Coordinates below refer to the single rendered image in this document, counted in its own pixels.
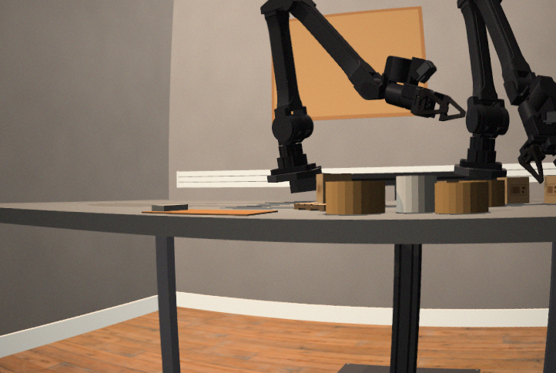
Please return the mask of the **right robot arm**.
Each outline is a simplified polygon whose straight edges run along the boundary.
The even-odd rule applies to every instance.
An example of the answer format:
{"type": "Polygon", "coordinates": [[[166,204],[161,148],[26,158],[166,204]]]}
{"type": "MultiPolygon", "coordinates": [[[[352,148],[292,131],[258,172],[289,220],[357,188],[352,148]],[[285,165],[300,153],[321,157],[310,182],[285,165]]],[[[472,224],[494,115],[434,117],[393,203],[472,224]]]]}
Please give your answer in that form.
{"type": "Polygon", "coordinates": [[[269,30],[277,92],[272,131],[279,143],[280,157],[277,158],[279,169],[271,170],[271,176],[317,168],[316,163],[308,164],[306,153],[303,154],[302,141],[312,134],[313,120],[307,115],[298,91],[290,14],[324,47],[365,100],[385,99],[386,103],[402,108],[400,94],[414,99],[416,88],[423,88],[418,83],[425,83],[437,71],[432,61],[389,55],[381,77],[313,4],[316,6],[313,0],[268,0],[260,7],[269,30]],[[397,82],[404,83],[404,86],[397,82]]]}

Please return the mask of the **grey cylinder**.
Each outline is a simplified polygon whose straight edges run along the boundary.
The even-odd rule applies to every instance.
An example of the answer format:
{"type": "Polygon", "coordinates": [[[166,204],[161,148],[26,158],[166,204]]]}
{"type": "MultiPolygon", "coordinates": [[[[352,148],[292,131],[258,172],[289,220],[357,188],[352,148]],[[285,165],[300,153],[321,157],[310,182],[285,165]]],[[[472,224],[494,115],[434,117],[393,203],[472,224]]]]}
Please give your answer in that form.
{"type": "Polygon", "coordinates": [[[396,176],[397,212],[435,212],[434,184],[437,176],[396,176]]]}

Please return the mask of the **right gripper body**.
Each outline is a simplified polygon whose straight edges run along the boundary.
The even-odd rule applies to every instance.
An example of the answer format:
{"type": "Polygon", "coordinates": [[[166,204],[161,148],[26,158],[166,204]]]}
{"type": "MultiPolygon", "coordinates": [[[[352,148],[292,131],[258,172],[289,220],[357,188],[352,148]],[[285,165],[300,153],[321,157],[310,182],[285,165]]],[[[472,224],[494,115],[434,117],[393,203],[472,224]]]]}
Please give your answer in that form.
{"type": "MultiPolygon", "coordinates": [[[[421,88],[417,87],[416,90],[415,90],[415,93],[414,93],[414,99],[408,99],[408,98],[402,97],[401,94],[400,94],[400,104],[401,104],[402,108],[409,109],[409,110],[411,109],[410,112],[415,115],[418,99],[419,99],[419,96],[420,96],[420,91],[421,91],[421,88]],[[413,105],[412,105],[412,103],[413,103],[413,105]]],[[[443,102],[444,94],[438,93],[438,92],[435,92],[435,91],[431,91],[431,90],[429,90],[429,91],[432,92],[438,99],[440,99],[443,102]]],[[[434,110],[435,104],[436,104],[435,101],[433,101],[431,98],[428,98],[426,110],[434,110]],[[428,109],[428,107],[430,107],[430,108],[428,109]]],[[[435,115],[422,116],[422,117],[434,118],[435,115]]]]}

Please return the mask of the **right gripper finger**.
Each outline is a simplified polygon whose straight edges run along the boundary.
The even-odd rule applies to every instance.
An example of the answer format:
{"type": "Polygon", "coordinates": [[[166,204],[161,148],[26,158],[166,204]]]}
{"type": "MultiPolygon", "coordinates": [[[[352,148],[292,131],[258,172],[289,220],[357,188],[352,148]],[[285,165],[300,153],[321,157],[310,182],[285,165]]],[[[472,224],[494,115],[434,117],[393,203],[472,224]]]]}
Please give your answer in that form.
{"type": "Polygon", "coordinates": [[[447,120],[451,120],[451,119],[458,119],[458,118],[463,118],[465,117],[466,111],[463,110],[454,100],[452,100],[451,97],[444,95],[444,100],[443,102],[449,106],[449,103],[454,106],[457,110],[459,110],[461,113],[460,114],[455,114],[455,115],[450,115],[448,116],[446,113],[444,114],[440,114],[440,121],[447,121],[447,120]]]}
{"type": "Polygon", "coordinates": [[[415,115],[416,116],[430,116],[436,114],[447,113],[449,106],[447,106],[444,102],[438,99],[432,92],[428,89],[422,88],[420,91],[420,96],[417,103],[417,108],[415,115]],[[426,110],[428,98],[431,98],[437,104],[442,106],[442,109],[435,109],[435,110],[426,110]]]}

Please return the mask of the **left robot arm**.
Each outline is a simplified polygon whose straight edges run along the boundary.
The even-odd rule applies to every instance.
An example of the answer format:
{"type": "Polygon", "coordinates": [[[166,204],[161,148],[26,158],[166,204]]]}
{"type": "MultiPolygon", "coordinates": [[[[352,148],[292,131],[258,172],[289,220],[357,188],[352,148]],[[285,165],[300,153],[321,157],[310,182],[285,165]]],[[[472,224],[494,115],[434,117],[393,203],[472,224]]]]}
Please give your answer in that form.
{"type": "Polygon", "coordinates": [[[495,139],[507,132],[510,119],[504,99],[497,98],[494,88],[487,30],[500,60],[507,97],[512,106],[519,106],[529,137],[556,136],[556,82],[531,71],[501,7],[502,0],[472,1],[457,0],[466,25],[473,80],[466,114],[467,130],[473,135],[467,159],[462,159],[467,162],[460,160],[460,167],[502,170],[502,163],[495,162],[495,139]]]}

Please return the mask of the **small wooden pallet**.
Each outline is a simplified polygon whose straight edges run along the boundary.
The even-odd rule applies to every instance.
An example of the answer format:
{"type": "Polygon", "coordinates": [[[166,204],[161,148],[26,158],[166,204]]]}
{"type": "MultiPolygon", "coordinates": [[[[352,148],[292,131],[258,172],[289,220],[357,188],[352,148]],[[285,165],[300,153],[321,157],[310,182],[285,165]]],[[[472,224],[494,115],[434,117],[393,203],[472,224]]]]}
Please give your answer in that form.
{"type": "Polygon", "coordinates": [[[326,211],[326,204],[325,203],[294,203],[294,210],[316,210],[318,211],[326,211]],[[319,204],[319,205],[314,205],[319,204]],[[322,204],[322,205],[321,205],[322,204]],[[306,207],[306,209],[302,209],[306,207]]]}

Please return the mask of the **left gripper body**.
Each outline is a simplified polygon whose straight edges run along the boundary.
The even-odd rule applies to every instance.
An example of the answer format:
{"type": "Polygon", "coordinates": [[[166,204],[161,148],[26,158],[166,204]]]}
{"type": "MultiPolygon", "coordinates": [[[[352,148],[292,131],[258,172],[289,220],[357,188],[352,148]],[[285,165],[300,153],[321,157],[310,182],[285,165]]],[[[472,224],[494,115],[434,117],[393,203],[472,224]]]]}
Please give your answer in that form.
{"type": "MultiPolygon", "coordinates": [[[[529,138],[528,131],[526,129],[525,124],[524,124],[524,129],[529,138]]],[[[518,160],[523,156],[523,154],[526,152],[526,150],[528,150],[528,148],[531,145],[539,145],[540,153],[541,153],[541,161],[546,157],[545,155],[552,155],[552,156],[556,155],[556,136],[531,135],[530,138],[525,142],[525,144],[520,148],[521,155],[517,158],[518,160]]]]}

